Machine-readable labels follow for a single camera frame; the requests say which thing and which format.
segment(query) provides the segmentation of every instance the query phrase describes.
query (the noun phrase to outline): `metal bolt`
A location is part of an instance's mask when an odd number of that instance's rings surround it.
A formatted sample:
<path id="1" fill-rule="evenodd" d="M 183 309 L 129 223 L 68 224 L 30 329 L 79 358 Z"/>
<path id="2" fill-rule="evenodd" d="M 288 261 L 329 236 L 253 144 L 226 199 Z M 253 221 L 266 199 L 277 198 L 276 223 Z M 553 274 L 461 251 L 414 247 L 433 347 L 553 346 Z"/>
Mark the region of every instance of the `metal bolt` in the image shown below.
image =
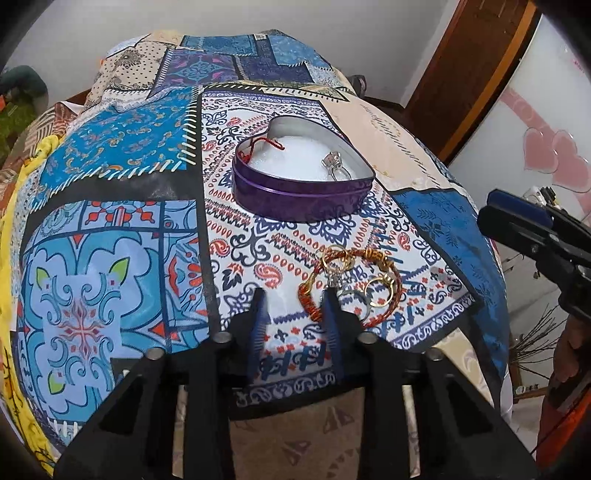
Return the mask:
<path id="1" fill-rule="evenodd" d="M 218 332 L 212 336 L 212 340 L 216 343 L 228 343 L 232 340 L 230 332 Z"/>
<path id="2" fill-rule="evenodd" d="M 144 353 L 144 355 L 148 360 L 158 360 L 158 359 L 162 358 L 165 353 L 166 353 L 166 350 L 164 350 L 163 348 L 160 348 L 159 346 L 155 346 L 152 348 L 148 348 L 146 350 L 146 353 Z"/>
<path id="3" fill-rule="evenodd" d="M 427 351 L 425 352 L 425 355 L 427 355 L 427 358 L 429 360 L 433 360 L 435 362 L 442 360 L 443 357 L 445 356 L 445 354 L 439 348 L 435 348 L 435 347 L 431 347 L 431 348 L 427 349 Z"/>
<path id="4" fill-rule="evenodd" d="M 364 345 L 371 345 L 378 341 L 378 336 L 372 332 L 362 332 L 357 336 L 357 340 Z"/>

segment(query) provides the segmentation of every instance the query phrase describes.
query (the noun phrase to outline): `blue patterned fabric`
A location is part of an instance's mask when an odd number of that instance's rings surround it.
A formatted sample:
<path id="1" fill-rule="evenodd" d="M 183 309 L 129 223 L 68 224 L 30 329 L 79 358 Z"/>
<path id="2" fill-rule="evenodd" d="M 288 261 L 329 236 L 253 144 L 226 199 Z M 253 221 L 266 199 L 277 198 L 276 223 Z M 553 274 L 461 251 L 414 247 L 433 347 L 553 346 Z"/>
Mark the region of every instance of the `blue patterned fabric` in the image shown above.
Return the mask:
<path id="1" fill-rule="evenodd" d="M 186 48 L 169 48 L 165 67 L 154 83 L 154 95 L 169 87 L 204 85 L 238 80 L 232 57 L 217 53 L 199 53 Z"/>
<path id="2" fill-rule="evenodd" d="M 269 35 L 269 41 L 279 65 L 295 66 L 307 62 L 314 67 L 330 68 L 330 65 L 316 53 L 316 50 L 295 38 Z"/>
<path id="3" fill-rule="evenodd" d="M 474 316 L 501 378 L 509 355 L 509 313 L 505 281 L 490 242 L 476 224 L 476 212 L 455 190 L 392 195 L 419 227 L 455 262 L 485 306 Z"/>
<path id="4" fill-rule="evenodd" d="M 207 337 L 195 201 L 64 205 L 22 260 L 15 359 L 27 359 L 23 392 L 60 429 L 81 426 L 112 391 L 112 359 Z"/>
<path id="5" fill-rule="evenodd" d="M 192 37 L 185 35 L 181 41 L 181 46 L 227 55 L 256 55 L 253 35 L 236 35 L 235 37 Z"/>
<path id="6" fill-rule="evenodd" d="M 271 51 L 269 40 L 257 40 L 257 57 L 238 57 L 241 73 L 249 80 L 283 80 L 285 82 L 311 83 L 312 76 L 305 64 L 287 66 L 278 64 Z"/>
<path id="7" fill-rule="evenodd" d="M 185 170 L 182 150 L 183 116 L 191 100 L 190 89 L 170 92 L 157 102 L 125 112 L 114 107 L 96 115 L 69 135 L 45 164 L 34 210 L 51 192 L 90 175 L 107 179 L 159 170 Z"/>

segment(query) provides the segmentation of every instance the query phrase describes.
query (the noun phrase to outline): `white wall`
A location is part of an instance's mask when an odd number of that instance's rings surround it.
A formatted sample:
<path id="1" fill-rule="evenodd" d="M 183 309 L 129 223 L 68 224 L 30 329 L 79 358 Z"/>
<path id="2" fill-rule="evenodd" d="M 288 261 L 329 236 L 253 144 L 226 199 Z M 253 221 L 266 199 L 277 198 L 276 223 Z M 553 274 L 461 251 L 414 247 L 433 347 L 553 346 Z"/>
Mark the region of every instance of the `white wall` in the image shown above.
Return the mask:
<path id="1" fill-rule="evenodd" d="M 368 95 L 400 102 L 448 0 L 55 0 L 8 65 L 28 64 L 50 103 L 90 88 L 101 57 L 152 30 L 235 35 L 277 28 L 313 46 Z"/>
<path id="2" fill-rule="evenodd" d="M 516 91 L 553 132 L 569 132 L 579 156 L 591 158 L 591 82 L 546 17 L 542 17 L 508 88 Z M 494 188 L 521 196 L 534 185 L 541 187 L 555 181 L 552 174 L 525 169 L 524 135 L 528 125 L 518 117 L 515 109 L 522 111 L 524 117 L 534 118 L 523 102 L 519 108 L 512 109 L 506 103 L 497 101 L 450 165 L 451 172 L 464 185 L 478 207 L 486 204 L 486 197 Z M 562 156 L 559 159 L 560 163 L 569 160 Z M 566 170 L 571 168 L 568 162 L 564 165 Z M 560 204 L 571 215 L 583 219 L 589 213 L 582 209 L 572 191 L 556 185 L 553 188 Z M 499 248 L 499 253 L 502 259 L 513 257 L 513 253 L 506 248 Z M 511 332 L 518 336 L 531 330 L 547 306 L 557 305 L 560 291 L 545 278 L 534 279 L 536 269 L 530 259 L 518 258 L 514 263 L 515 267 L 505 272 L 505 279 Z M 555 317 L 561 321 L 567 315 L 558 308 Z M 548 339 L 558 337 L 563 328 L 556 329 Z M 539 353 L 530 361 L 551 356 L 551 352 Z M 550 376 L 553 370 L 551 359 L 525 366 L 546 376 Z M 529 372 L 522 370 L 521 375 L 525 385 L 547 384 L 544 378 Z"/>
<path id="3" fill-rule="evenodd" d="M 453 14 L 456 12 L 458 3 L 460 3 L 460 0 L 447 0 L 447 3 L 443 8 L 441 18 L 439 19 L 439 23 L 437 24 L 437 28 L 435 29 L 435 32 L 433 33 L 431 40 L 429 40 L 429 42 L 427 43 L 427 47 L 425 47 L 425 50 L 423 50 L 423 54 L 419 59 L 417 68 L 415 69 L 413 76 L 410 79 L 410 82 L 408 82 L 408 85 L 404 89 L 404 93 L 402 94 L 400 105 L 402 105 L 404 108 L 406 108 L 406 106 L 408 105 L 408 102 L 413 96 L 413 93 L 417 88 L 418 83 L 421 81 L 421 78 L 423 78 L 423 74 L 425 73 L 425 70 L 427 70 L 429 62 L 431 62 L 433 54 L 437 50 L 439 42 L 441 42 L 441 39 L 443 38 L 443 34 L 447 30 L 449 22 L 452 20 Z"/>

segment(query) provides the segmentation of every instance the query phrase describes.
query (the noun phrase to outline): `yellow fabric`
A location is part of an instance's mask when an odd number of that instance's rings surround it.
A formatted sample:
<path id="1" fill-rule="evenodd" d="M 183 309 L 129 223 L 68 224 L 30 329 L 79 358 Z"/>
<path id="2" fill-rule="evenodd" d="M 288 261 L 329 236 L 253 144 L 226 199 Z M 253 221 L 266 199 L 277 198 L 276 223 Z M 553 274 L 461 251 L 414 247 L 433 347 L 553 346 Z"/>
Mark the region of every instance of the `yellow fabric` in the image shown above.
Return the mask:
<path id="1" fill-rule="evenodd" d="M 61 142 L 63 141 L 63 137 L 58 137 L 57 135 L 49 135 L 45 138 L 42 138 L 40 142 L 37 144 L 37 149 L 35 150 L 35 156 L 29 158 L 28 160 L 24 161 L 25 165 L 29 165 L 35 160 L 45 160 L 51 153 L 60 146 Z"/>
<path id="2" fill-rule="evenodd" d="M 60 139 L 56 135 L 43 138 L 37 145 L 35 157 L 26 161 L 18 175 L 14 192 L 6 208 L 4 217 L 0 219 L 0 345 L 3 365 L 2 395 L 11 413 L 14 424 L 22 438 L 31 449 L 43 468 L 53 474 L 55 459 L 50 453 L 50 446 L 37 423 L 18 384 L 16 369 L 10 346 L 10 325 L 12 322 L 11 294 L 11 237 L 14 209 L 17 196 L 27 177 L 41 167 L 45 159 L 59 146 Z"/>

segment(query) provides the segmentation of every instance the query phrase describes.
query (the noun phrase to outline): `wooden door frame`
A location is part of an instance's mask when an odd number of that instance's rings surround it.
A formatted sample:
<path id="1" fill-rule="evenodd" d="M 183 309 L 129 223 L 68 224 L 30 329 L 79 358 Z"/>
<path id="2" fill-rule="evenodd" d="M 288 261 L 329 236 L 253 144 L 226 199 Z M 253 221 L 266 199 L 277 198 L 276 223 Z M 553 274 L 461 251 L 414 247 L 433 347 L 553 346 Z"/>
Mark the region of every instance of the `wooden door frame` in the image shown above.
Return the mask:
<path id="1" fill-rule="evenodd" d="M 468 0 L 460 0 L 456 11 L 454 12 L 452 19 L 445 30 L 441 38 L 441 42 L 437 46 L 429 65 L 427 66 L 425 73 L 419 81 L 417 88 L 413 92 L 411 99 L 408 101 L 407 107 L 404 109 L 404 115 L 410 118 L 411 111 L 415 108 L 417 102 L 423 95 L 423 90 L 435 74 L 436 68 L 443 56 L 445 48 L 451 39 L 454 30 L 456 29 L 457 23 L 462 16 L 464 9 L 466 8 Z M 531 39 L 533 34 L 533 27 L 535 27 L 539 21 L 540 13 L 537 11 L 532 0 L 529 0 L 523 16 L 515 30 L 515 34 L 511 39 L 511 42 L 501 58 L 501 61 L 497 65 L 493 75 L 489 82 L 485 85 L 484 90 L 478 96 L 476 102 L 464 117 L 464 120 L 460 123 L 460 126 L 452 134 L 446 145 L 437 154 L 439 159 L 448 164 L 452 161 L 453 156 L 460 150 L 463 143 L 467 140 L 468 136 L 476 129 L 477 125 L 482 121 L 482 118 L 487 113 L 488 109 L 492 107 L 494 99 L 501 93 L 502 87 L 508 82 L 510 75 L 517 67 L 516 59 L 521 50 L 524 47 L 524 40 L 528 37 Z"/>
<path id="2" fill-rule="evenodd" d="M 508 83 L 510 75 L 515 71 L 515 68 L 517 67 L 515 61 L 516 59 L 519 60 L 517 58 L 519 51 L 522 50 L 524 41 L 528 36 L 531 40 L 531 36 L 533 35 L 532 26 L 537 26 L 539 19 L 540 13 L 533 1 L 529 0 L 523 16 L 521 17 L 521 21 L 519 22 L 519 25 L 517 25 L 515 34 L 513 35 L 503 58 L 501 58 L 501 61 L 493 72 L 491 79 L 485 85 L 484 90 L 478 96 L 476 102 L 464 117 L 460 126 L 437 154 L 439 159 L 446 165 L 453 160 L 454 155 L 452 154 L 457 154 L 460 147 L 463 146 L 462 141 L 466 140 L 468 135 L 475 130 L 478 124 L 480 124 L 484 115 L 488 113 L 488 110 L 492 107 L 494 100 L 496 100 L 501 94 L 500 87 L 504 87 Z"/>
<path id="3" fill-rule="evenodd" d="M 404 109 L 406 113 L 411 111 L 415 104 L 418 102 L 418 100 L 421 98 L 423 90 L 425 89 L 428 81 L 435 73 L 437 64 L 439 64 L 439 60 L 441 60 L 441 57 L 443 56 L 443 52 L 445 51 L 447 44 L 449 43 L 449 40 L 451 39 L 453 32 L 456 29 L 457 23 L 460 21 L 460 17 L 464 12 L 464 8 L 466 8 L 467 3 L 468 0 L 459 1 L 456 7 L 456 11 L 453 13 L 452 19 L 449 21 L 445 33 L 441 37 L 441 41 L 439 42 L 439 45 L 437 46 L 437 49 L 435 50 L 435 53 L 433 54 L 433 57 L 431 58 L 429 65 L 427 65 L 427 68 L 425 69 L 425 73 L 423 73 L 423 76 L 421 77 L 421 80 L 419 81 L 417 88 L 414 89 L 413 95 L 412 97 L 410 97 L 410 100 L 408 101 L 408 104 Z"/>

